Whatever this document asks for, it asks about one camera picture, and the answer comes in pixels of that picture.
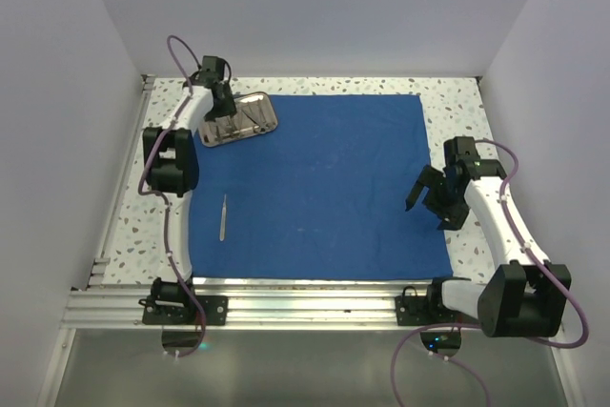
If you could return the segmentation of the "steel instrument tray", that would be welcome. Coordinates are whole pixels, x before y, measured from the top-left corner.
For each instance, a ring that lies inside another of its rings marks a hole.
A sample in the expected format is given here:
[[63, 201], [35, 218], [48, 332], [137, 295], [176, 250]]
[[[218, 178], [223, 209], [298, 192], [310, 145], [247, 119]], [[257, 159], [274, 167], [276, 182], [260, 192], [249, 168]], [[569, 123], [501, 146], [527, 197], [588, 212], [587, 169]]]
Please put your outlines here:
[[268, 110], [273, 114], [275, 122], [275, 128], [273, 129], [274, 131], [277, 128], [279, 122], [270, 96], [266, 92], [253, 92], [250, 94], [237, 96], [234, 99], [236, 112], [242, 112], [244, 122], [248, 124], [248, 128], [244, 130], [244, 133], [238, 137], [231, 136], [231, 128], [229, 127], [228, 123], [230, 116], [217, 118], [215, 120], [204, 119], [198, 129], [199, 137], [203, 145], [208, 148], [213, 148], [229, 144], [238, 140], [262, 135], [254, 133], [251, 118], [245, 113], [245, 108], [247, 107], [247, 105], [251, 102], [257, 101], [264, 101], [268, 106]]

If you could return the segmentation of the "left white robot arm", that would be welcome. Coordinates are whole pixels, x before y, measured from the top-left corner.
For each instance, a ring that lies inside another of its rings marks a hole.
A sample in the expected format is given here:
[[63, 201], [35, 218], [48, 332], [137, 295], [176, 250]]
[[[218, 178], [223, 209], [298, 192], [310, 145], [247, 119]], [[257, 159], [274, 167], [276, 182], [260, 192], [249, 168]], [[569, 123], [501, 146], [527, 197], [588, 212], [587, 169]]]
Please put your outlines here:
[[151, 296], [165, 302], [176, 323], [192, 321], [198, 301], [192, 287], [188, 249], [188, 210], [199, 181], [194, 138], [201, 123], [236, 114], [230, 87], [231, 66], [218, 56], [204, 56], [185, 77], [177, 106], [160, 125], [142, 132], [144, 169], [138, 183], [142, 196], [162, 199], [162, 257]]

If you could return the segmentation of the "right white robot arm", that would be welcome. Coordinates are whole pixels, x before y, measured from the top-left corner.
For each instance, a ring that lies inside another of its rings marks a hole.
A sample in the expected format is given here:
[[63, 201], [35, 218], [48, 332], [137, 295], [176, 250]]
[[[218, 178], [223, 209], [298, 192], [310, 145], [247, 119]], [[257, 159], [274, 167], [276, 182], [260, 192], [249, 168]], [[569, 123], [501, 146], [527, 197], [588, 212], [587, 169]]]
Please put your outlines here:
[[474, 215], [495, 271], [486, 283], [464, 277], [433, 279], [421, 299], [430, 320], [475, 320], [489, 337], [553, 337], [563, 318], [571, 274], [550, 261], [528, 231], [509, 190], [511, 175], [478, 153], [478, 140], [456, 136], [443, 144], [445, 165], [425, 166], [405, 199], [434, 214], [441, 231], [460, 230]]

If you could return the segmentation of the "blue surgical cloth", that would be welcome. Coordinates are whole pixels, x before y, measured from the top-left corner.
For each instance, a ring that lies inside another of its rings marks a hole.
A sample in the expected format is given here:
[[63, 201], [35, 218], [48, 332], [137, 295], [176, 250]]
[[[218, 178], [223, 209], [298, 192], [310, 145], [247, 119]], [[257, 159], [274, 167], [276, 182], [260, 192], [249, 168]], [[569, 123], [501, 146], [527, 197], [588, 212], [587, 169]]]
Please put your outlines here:
[[[412, 95], [280, 96], [270, 133], [196, 149], [198, 277], [420, 280], [452, 267], [437, 217], [405, 199], [430, 161]], [[219, 240], [223, 195], [226, 237]]]

